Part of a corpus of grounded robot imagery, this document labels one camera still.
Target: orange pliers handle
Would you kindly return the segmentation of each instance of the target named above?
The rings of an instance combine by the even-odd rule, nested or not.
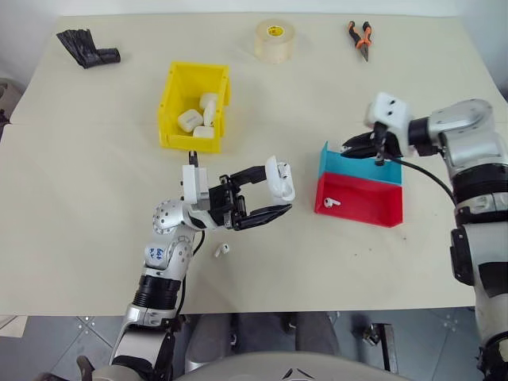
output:
[[[354,21],[349,22],[348,25],[349,36],[351,36],[353,41],[355,41],[355,48],[357,49],[360,49],[363,44],[366,44],[367,46],[371,46],[372,44],[371,41],[372,27],[368,23],[368,21],[364,22],[363,30],[364,30],[364,38],[362,38],[356,31],[355,22]]]

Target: white earbud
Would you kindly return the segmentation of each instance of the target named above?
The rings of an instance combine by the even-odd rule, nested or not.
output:
[[[229,245],[228,244],[220,244],[217,250],[215,250],[215,258],[218,258],[221,254],[226,254],[229,252]]]
[[[295,192],[291,167],[287,163],[277,163],[275,156],[269,157],[264,165],[268,189],[276,205],[285,205],[294,200]]]
[[[333,198],[330,198],[330,197],[325,198],[325,207],[326,208],[331,208],[334,205],[339,206],[340,204],[341,204],[340,201],[334,200]]]

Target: yellow plastic bin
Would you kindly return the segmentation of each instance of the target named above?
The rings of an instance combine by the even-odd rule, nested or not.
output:
[[[178,116],[189,109],[199,109],[203,93],[217,93],[217,109],[214,118],[215,134],[212,139],[193,137],[178,127]],[[164,148],[195,150],[199,152],[221,151],[224,136],[224,106],[229,104],[229,68],[224,65],[173,62],[169,69],[166,87],[159,106],[159,139]]]

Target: pliers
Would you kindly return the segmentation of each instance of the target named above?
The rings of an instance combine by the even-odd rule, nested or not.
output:
[[[360,35],[356,31],[354,21],[350,21],[348,24],[349,36],[351,36],[353,41],[355,41],[355,48],[360,50],[360,53],[362,53],[362,56],[368,62],[368,47],[371,46],[372,44],[371,41],[372,28],[371,25],[368,23],[368,21],[364,22],[363,30],[364,30],[364,38],[360,37]]]

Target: black cable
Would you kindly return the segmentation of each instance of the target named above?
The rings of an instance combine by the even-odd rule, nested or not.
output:
[[[439,180],[435,175],[433,175],[432,173],[430,173],[429,171],[427,171],[426,169],[423,169],[422,167],[419,167],[418,165],[416,164],[412,164],[412,163],[408,163],[407,161],[403,161],[403,160],[400,160],[400,159],[397,159],[395,156],[392,156],[388,153],[384,153],[383,154],[383,157],[385,159],[389,159],[395,163],[399,163],[401,165],[405,165],[406,167],[409,167],[409,168],[413,168],[413,169],[416,169],[417,171],[423,173],[424,175],[427,175],[428,177],[430,177],[432,180],[434,180],[437,185],[439,185],[441,188],[443,188],[443,190],[446,192],[446,194],[451,198],[452,202],[453,202],[453,205],[456,205],[455,203],[455,198],[453,197],[453,193],[452,191],[450,190],[450,188],[448,188],[446,186],[445,183],[443,183],[441,180]]]
[[[198,243],[198,246],[196,246],[196,248],[194,249],[194,251],[192,252],[192,256],[194,256],[196,254],[196,252],[198,252],[198,250],[201,248],[201,246],[203,245],[203,242],[205,241],[205,231],[202,230],[201,231],[201,240],[199,240],[199,243]],[[182,308],[183,308],[183,302],[185,301],[185,289],[186,289],[186,282],[185,282],[185,279],[187,278],[187,276],[185,276],[183,278],[183,281],[182,281],[182,296],[180,297],[180,304],[178,305],[178,309],[176,310],[176,315],[175,317],[178,317],[180,315],[180,312],[182,311]]]
[[[203,242],[205,241],[205,231],[202,230],[201,231],[201,240],[199,240],[199,243],[198,243],[198,246],[196,246],[196,248],[194,249],[194,251],[192,252],[192,255],[194,256],[196,254],[196,252],[198,252],[198,250],[201,248],[201,245],[203,244]]]

